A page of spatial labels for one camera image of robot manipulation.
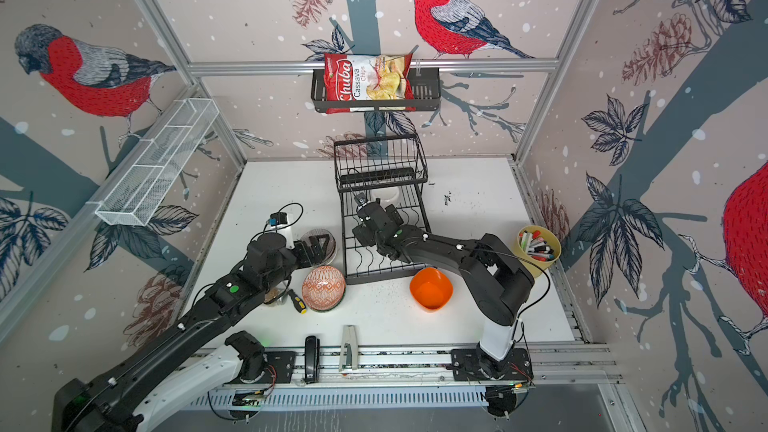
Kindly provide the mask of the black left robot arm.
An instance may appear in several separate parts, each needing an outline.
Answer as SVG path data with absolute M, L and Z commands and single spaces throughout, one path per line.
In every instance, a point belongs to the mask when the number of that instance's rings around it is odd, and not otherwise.
M 321 264 L 328 243 L 325 236 L 289 243 L 278 232 L 256 235 L 244 258 L 175 325 L 91 381 L 73 379 L 59 389 L 52 430 L 152 431 L 227 382 L 273 373 L 264 346 L 248 332 L 230 330 L 294 271 Z

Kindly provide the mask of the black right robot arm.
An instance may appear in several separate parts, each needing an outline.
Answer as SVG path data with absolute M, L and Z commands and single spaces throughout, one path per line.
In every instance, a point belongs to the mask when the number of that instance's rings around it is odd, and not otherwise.
M 530 297 L 533 274 L 494 234 L 466 240 L 440 236 L 405 223 L 392 205 L 382 207 L 362 194 L 355 201 L 359 223 L 353 234 L 362 245 L 391 260 L 425 264 L 464 280 L 485 316 L 478 363 L 487 375 L 498 375 L 513 348 L 513 327 Z

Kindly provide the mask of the orange plastic bowl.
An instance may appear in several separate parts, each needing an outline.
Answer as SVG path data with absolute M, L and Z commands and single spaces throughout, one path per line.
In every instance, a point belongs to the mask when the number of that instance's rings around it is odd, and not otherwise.
M 409 291 L 424 310 L 436 312 L 451 300 L 454 288 L 445 274 L 436 268 L 426 267 L 413 276 Z

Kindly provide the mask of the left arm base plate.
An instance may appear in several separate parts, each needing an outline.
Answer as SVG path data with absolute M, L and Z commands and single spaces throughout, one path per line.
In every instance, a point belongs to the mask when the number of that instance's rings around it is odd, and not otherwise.
M 297 353 L 267 350 L 261 356 L 242 360 L 235 355 L 235 375 L 221 385 L 248 385 L 266 387 L 289 384 L 292 381 Z

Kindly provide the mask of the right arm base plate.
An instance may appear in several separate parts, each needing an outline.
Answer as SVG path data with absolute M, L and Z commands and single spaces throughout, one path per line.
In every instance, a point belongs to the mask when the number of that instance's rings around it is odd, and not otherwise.
M 528 383 L 534 377 L 530 354 L 523 348 L 512 348 L 501 360 L 493 359 L 479 347 L 453 349 L 446 369 L 455 381 Z

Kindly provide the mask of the red patterned ceramic bowl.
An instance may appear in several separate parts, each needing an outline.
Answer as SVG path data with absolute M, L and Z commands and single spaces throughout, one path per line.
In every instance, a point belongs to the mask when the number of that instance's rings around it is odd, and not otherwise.
M 302 283 L 301 295 L 305 305 L 317 312 L 335 308 L 346 292 L 343 273 L 332 266 L 321 266 L 308 273 Z

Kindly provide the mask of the white ceramic bowl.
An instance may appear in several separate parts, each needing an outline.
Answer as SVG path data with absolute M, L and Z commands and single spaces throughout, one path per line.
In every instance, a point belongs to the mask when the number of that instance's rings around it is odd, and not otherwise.
M 372 190 L 370 196 L 383 207 L 386 207 L 388 205 L 397 204 L 401 193 L 399 187 L 385 187 Z

